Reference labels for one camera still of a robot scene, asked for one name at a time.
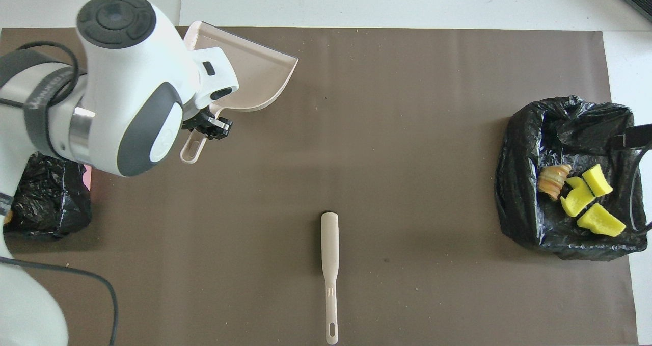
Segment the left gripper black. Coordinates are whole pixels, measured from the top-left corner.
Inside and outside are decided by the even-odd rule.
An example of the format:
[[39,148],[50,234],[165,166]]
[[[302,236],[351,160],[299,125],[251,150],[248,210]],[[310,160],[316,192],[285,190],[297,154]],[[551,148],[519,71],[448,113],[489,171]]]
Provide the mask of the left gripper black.
[[230,134],[232,126],[233,121],[231,119],[215,119],[210,108],[201,109],[195,116],[182,123],[183,130],[197,130],[202,134],[206,134],[209,140],[225,139]]

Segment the beige plastic dustpan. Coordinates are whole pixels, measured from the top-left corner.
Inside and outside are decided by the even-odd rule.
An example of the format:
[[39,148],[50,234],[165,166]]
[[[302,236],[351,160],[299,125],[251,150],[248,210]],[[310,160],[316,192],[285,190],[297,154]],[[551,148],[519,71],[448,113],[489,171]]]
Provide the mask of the beige plastic dustpan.
[[[298,58],[243,39],[202,21],[193,22],[184,43],[199,69],[200,86],[184,109],[184,121],[210,108],[214,118],[225,110],[253,112],[277,100],[291,78]],[[206,134],[191,131],[180,158],[195,163]]]

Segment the beige hand brush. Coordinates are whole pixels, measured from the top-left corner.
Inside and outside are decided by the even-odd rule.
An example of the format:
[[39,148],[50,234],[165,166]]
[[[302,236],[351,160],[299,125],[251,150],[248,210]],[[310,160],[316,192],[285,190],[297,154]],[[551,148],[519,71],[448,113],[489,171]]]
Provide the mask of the beige hand brush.
[[326,342],[339,341],[336,280],[339,274],[339,217],[335,212],[321,215],[321,266],[324,276]]

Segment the beige sponge piece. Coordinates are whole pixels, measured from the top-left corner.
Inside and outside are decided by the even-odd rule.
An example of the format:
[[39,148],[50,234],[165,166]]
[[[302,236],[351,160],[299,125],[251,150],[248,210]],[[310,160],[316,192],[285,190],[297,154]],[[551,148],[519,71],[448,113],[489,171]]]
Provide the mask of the beige sponge piece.
[[569,164],[543,167],[536,181],[536,190],[547,195],[550,200],[557,201],[571,170]]

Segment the yellow sponge piece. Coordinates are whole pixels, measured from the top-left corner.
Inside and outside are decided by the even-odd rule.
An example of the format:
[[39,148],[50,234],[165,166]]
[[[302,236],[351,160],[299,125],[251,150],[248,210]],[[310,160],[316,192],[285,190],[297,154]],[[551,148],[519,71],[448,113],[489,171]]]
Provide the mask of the yellow sponge piece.
[[613,191],[613,187],[610,186],[607,179],[605,178],[600,164],[596,164],[583,172],[582,178],[589,186],[594,197],[603,197]]
[[617,237],[626,229],[626,225],[613,216],[599,203],[592,204],[577,220],[578,227],[586,228],[593,234]]
[[575,218],[586,206],[594,201],[595,196],[589,185],[579,176],[569,177],[566,183],[571,187],[566,197],[559,197],[564,212]]

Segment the left black-bagged pink bin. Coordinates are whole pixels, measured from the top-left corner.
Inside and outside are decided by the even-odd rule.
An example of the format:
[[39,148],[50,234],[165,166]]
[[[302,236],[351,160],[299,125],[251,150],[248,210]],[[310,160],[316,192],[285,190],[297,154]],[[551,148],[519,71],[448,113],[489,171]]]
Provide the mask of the left black-bagged pink bin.
[[84,183],[87,170],[79,163],[31,155],[5,220],[5,235],[49,241],[89,227],[92,208]]

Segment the right black-bagged bin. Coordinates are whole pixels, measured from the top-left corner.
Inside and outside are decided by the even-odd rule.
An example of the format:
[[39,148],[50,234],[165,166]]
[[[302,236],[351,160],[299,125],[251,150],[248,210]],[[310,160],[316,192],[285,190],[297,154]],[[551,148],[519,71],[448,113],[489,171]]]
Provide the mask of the right black-bagged bin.
[[[499,153],[495,197],[504,235],[564,260],[611,261],[647,249],[652,230],[643,205],[631,149],[615,150],[610,139],[634,127],[634,113],[616,103],[592,103],[571,95],[527,104],[508,122]],[[561,202],[536,190],[540,170],[569,164],[571,176],[600,164],[613,192],[596,202],[626,225],[617,237],[578,227]]]

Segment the brown paper mat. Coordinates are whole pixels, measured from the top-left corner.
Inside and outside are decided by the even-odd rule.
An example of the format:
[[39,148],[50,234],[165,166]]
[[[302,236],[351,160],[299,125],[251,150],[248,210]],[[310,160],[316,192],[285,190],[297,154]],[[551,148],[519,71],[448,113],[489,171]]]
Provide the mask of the brown paper mat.
[[279,98],[131,178],[17,258],[107,278],[117,346],[324,346],[320,216],[340,225],[338,346],[636,344],[628,258],[561,260],[501,233],[495,169],[530,102],[610,101],[598,31],[238,28],[298,57]]

